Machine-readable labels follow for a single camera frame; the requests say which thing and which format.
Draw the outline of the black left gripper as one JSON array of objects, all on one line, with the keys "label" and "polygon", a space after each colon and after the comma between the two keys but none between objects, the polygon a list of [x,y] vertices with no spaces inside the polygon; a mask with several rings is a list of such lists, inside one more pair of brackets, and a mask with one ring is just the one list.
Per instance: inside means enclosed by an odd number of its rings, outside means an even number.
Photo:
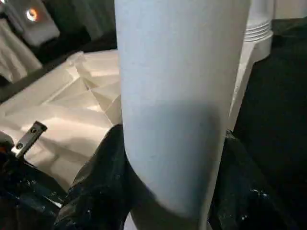
[{"label": "black left gripper", "polygon": [[16,144],[0,132],[0,228],[51,230],[66,191],[24,159],[47,127],[35,121]]}]

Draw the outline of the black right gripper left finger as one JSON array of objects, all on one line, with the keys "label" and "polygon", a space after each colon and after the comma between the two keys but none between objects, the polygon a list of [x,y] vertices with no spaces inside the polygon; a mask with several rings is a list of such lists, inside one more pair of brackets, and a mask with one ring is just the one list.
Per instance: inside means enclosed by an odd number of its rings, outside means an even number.
[{"label": "black right gripper left finger", "polygon": [[123,126],[113,126],[78,171],[54,222],[56,230],[122,230],[135,204]]}]

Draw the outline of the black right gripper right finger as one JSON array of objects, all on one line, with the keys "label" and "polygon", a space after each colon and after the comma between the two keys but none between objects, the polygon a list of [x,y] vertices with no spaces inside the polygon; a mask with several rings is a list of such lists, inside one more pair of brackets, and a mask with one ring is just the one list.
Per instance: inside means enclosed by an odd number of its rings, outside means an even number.
[{"label": "black right gripper right finger", "polygon": [[213,230],[306,229],[230,130],[224,140],[209,225]]}]

